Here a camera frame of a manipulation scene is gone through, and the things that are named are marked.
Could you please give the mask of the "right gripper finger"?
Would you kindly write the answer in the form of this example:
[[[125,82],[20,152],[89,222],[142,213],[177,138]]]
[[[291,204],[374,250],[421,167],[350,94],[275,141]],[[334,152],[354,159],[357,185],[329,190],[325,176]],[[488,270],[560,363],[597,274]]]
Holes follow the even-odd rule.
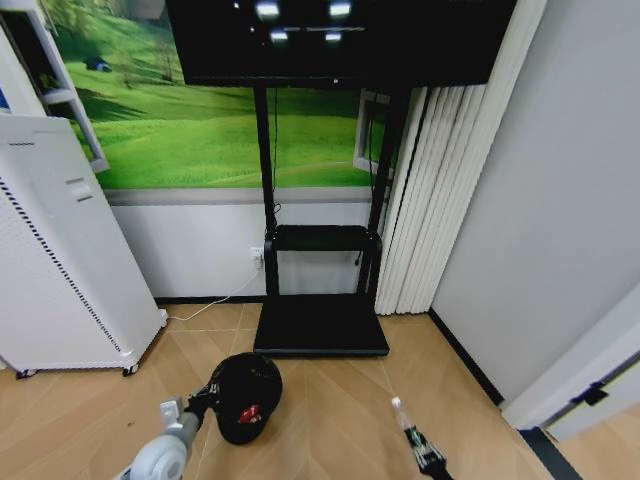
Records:
[[[409,442],[412,453],[416,458],[418,466],[426,466],[427,451],[425,449],[424,437],[413,425],[405,429],[405,436]]]
[[[432,444],[429,440],[427,440],[424,435],[423,437],[424,437],[425,449],[427,451],[427,456],[426,456],[427,463],[434,462],[437,460],[442,460],[446,462],[446,457],[443,455],[443,453],[434,444]]]

